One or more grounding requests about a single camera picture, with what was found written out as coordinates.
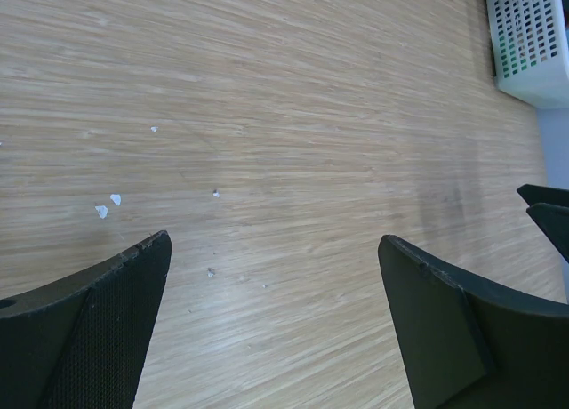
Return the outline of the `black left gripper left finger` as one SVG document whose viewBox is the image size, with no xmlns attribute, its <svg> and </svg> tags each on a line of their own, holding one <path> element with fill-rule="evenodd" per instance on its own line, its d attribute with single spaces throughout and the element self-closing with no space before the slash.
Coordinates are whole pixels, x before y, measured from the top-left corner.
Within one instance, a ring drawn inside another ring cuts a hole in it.
<svg viewBox="0 0 569 409">
<path fill-rule="evenodd" d="M 123 252 L 1 301 L 3 408 L 131 408 L 163 298 L 172 241 Z"/>
</svg>

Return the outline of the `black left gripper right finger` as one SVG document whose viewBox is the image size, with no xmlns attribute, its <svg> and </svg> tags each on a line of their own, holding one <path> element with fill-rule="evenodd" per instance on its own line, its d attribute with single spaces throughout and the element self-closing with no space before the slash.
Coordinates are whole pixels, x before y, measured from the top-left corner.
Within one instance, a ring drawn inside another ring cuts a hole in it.
<svg viewBox="0 0 569 409">
<path fill-rule="evenodd" d="M 566 408 L 568 307 L 442 261 L 400 237 L 378 257 L 417 408 Z"/>
</svg>

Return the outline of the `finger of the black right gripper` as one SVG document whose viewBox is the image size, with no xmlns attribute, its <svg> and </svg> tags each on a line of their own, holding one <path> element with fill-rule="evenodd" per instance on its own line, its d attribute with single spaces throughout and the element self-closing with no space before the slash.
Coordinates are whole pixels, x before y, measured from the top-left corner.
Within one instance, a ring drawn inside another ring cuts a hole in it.
<svg viewBox="0 0 569 409">
<path fill-rule="evenodd" d="M 568 189 L 524 184 L 517 189 L 517 193 L 529 206 L 536 204 L 558 205 L 562 207 L 569 206 Z"/>
<path fill-rule="evenodd" d="M 556 204 L 537 203 L 528 207 L 526 212 L 565 261 L 568 261 L 568 208 Z"/>
</svg>

